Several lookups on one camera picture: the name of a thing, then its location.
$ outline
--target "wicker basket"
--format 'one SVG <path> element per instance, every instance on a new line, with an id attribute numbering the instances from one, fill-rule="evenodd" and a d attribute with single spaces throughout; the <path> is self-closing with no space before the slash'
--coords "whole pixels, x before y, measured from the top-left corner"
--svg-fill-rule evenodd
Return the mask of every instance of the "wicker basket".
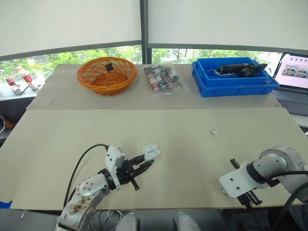
<path id="1" fill-rule="evenodd" d="M 79 68 L 78 82 L 101 95 L 115 95 L 124 91 L 137 77 L 136 66 L 126 59 L 102 57 Z"/>

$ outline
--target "blue crate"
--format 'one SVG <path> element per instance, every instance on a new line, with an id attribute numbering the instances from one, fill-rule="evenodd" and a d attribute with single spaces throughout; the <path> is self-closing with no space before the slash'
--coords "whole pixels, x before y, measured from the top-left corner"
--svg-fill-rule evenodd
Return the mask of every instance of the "blue crate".
<path id="1" fill-rule="evenodd" d="M 265 80 L 270 77 L 266 71 L 260 71 L 256 77 L 237 77 L 234 75 L 217 75 L 215 71 L 221 65 L 230 64 L 255 64 L 259 63 L 248 57 L 237 57 L 237 58 L 208 58 L 208 59 L 197 59 L 196 68 L 200 68 L 201 75 L 204 76 L 205 84 L 208 87 L 223 87 L 223 86 L 238 86 L 238 85 L 262 85 Z"/>
<path id="2" fill-rule="evenodd" d="M 265 95 L 269 94 L 274 88 L 279 87 L 279 83 L 269 76 L 263 85 L 238 85 L 223 87 L 208 87 L 197 62 L 192 63 L 192 75 L 197 83 L 202 97 L 231 96 L 231 95 Z"/>

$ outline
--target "laptop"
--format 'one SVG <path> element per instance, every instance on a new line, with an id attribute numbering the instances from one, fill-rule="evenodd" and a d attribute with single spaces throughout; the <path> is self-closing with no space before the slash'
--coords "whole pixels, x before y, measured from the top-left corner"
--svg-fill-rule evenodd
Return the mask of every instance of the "laptop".
<path id="1" fill-rule="evenodd" d="M 282 53 L 274 79 L 280 84 L 272 91 L 289 113 L 308 116 L 308 55 Z"/>

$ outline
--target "packaged item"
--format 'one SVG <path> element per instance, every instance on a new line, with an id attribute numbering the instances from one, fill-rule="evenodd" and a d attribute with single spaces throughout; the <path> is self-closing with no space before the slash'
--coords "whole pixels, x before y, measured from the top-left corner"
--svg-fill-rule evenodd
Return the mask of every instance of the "packaged item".
<path id="1" fill-rule="evenodd" d="M 144 67 L 144 73 L 155 97 L 190 91 L 186 83 L 175 72 L 171 63 L 146 66 Z"/>
<path id="2" fill-rule="evenodd" d="M 15 84 L 13 86 L 10 86 L 10 89 L 12 92 L 14 92 L 15 95 L 20 95 L 21 94 L 21 89 L 20 89 L 20 85 Z"/>
<path id="3" fill-rule="evenodd" d="M 29 85 L 29 87 L 32 90 L 39 88 L 38 85 L 34 82 L 33 78 L 31 77 L 29 71 L 24 70 L 22 66 L 18 66 L 17 70 L 18 70 L 19 76 L 21 76 L 24 79 L 24 81 L 26 81 L 26 83 Z"/>

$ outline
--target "black tool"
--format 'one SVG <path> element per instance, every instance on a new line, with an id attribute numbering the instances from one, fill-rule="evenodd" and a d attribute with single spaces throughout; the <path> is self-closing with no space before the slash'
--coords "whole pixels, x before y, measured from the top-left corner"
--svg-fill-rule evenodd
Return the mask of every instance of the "black tool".
<path id="1" fill-rule="evenodd" d="M 232 65 L 222 65 L 216 70 L 206 70 L 216 71 L 219 75 L 235 73 L 238 77 L 255 77 L 258 75 L 259 71 L 264 70 L 267 64 L 260 64 L 255 66 L 254 64 L 232 64 Z"/>
<path id="2" fill-rule="evenodd" d="M 146 161 L 144 162 L 144 155 L 139 155 L 131 160 L 124 160 L 122 167 L 117 169 L 117 177 L 119 179 L 119 182 L 121 185 L 127 184 L 131 182 L 135 188 L 135 190 L 139 190 L 139 185 L 135 181 L 135 177 L 139 176 L 141 173 L 145 172 L 154 162 L 154 160 Z M 103 170 L 99 171 L 97 174 L 104 174 L 109 187 L 111 190 L 116 189 L 116 185 L 109 173 L 109 171 L 104 168 Z"/>

